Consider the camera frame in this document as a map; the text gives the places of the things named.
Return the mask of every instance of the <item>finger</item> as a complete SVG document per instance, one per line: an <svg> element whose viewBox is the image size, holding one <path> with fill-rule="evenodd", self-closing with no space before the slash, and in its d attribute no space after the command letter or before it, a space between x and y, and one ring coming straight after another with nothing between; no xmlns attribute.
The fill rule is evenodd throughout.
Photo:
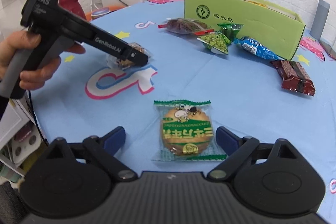
<svg viewBox="0 0 336 224"><path fill-rule="evenodd" d="M45 82L49 80L53 74L58 69L59 65L61 64L61 58L55 58L50 61L49 64L44 66L42 69L34 70L34 71L22 71L20 73L20 78L23 81L27 82Z"/></svg>
<svg viewBox="0 0 336 224"><path fill-rule="evenodd" d="M41 42L41 35L26 31L12 33L0 43L0 62L7 66L15 51L20 48L32 49Z"/></svg>
<svg viewBox="0 0 336 224"><path fill-rule="evenodd" d="M37 90L44 86L44 82L32 83L26 81L20 81L20 88L23 90Z"/></svg>
<svg viewBox="0 0 336 224"><path fill-rule="evenodd" d="M85 48L82 45L79 45L77 43L75 43L74 45L72 45L67 52L72 52L72 53L76 53L76 54L83 54L85 53Z"/></svg>

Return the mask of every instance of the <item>green box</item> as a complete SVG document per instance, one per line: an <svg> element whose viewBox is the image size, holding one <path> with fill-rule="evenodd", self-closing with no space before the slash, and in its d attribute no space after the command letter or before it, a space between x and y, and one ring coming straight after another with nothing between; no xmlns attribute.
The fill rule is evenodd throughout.
<svg viewBox="0 0 336 224"><path fill-rule="evenodd" d="M215 30L218 23L244 24L238 38L249 36L288 60L305 30L298 14L265 0L184 0L184 17L199 19Z"/></svg>

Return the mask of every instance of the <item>tablecloth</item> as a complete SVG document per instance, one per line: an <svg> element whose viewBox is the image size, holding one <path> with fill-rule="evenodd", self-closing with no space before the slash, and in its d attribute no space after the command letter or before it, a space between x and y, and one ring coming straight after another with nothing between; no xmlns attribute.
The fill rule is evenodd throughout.
<svg viewBox="0 0 336 224"><path fill-rule="evenodd" d="M84 55L63 53L62 64L46 85L33 92L36 115L51 142L62 136L80 142L103 136L116 126L127 133L117 158L135 170L203 171L218 162L155 162L159 149L159 113L154 100L211 100L214 129L261 142L288 139L325 182L319 213L336 223L336 61L322 61L299 47L313 80L314 97L281 89L282 79L268 61L236 45L229 55L214 55L195 37L175 35L158 24L183 17L184 2L144 2L110 13L92 23L152 53L144 68L127 73L106 67L106 54L85 46Z"/></svg>

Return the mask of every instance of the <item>white tray with holes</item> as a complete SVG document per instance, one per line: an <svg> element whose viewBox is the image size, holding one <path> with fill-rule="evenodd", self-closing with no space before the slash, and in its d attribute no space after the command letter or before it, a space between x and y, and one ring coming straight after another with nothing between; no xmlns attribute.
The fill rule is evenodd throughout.
<svg viewBox="0 0 336 224"><path fill-rule="evenodd" d="M37 150L41 144L41 137L36 126L32 126L31 134L22 142L17 142L14 138L12 142L13 162L21 164L31 153Z"/></svg>

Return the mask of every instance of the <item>cookie package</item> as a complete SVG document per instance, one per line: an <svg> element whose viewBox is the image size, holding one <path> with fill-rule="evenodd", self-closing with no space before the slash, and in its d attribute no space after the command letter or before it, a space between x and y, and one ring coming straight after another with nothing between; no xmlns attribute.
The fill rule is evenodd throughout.
<svg viewBox="0 0 336 224"><path fill-rule="evenodd" d="M209 32L197 38L207 49L215 54L228 54L231 41L221 32Z"/></svg>
<svg viewBox="0 0 336 224"><path fill-rule="evenodd" d="M224 160L209 115L211 102L154 101L160 112L160 151L153 160Z"/></svg>
<svg viewBox="0 0 336 224"><path fill-rule="evenodd" d="M129 45L137 49L138 51L146 54L149 58L152 57L152 54L145 48L141 47L138 43L129 43ZM121 69L121 70L126 70L135 65L133 62L129 60L120 60L116 58L115 56L112 56L109 54L106 56L106 62L109 68L116 68L116 69Z"/></svg>
<svg viewBox="0 0 336 224"><path fill-rule="evenodd" d="M220 32L225 35L231 42L236 38L243 24L236 23L219 23L217 24L220 27Z"/></svg>
<svg viewBox="0 0 336 224"><path fill-rule="evenodd" d="M276 60L271 64L283 79L281 88L314 96L314 84L299 62Z"/></svg>
<svg viewBox="0 0 336 224"><path fill-rule="evenodd" d="M213 31L211 26L195 19L175 18L165 21L163 24L158 25L159 29L166 28L168 31L178 34L191 34L198 35L199 32Z"/></svg>
<svg viewBox="0 0 336 224"><path fill-rule="evenodd" d="M251 37L235 38L235 44L240 44L244 50L266 60L278 60L279 57L264 45Z"/></svg>

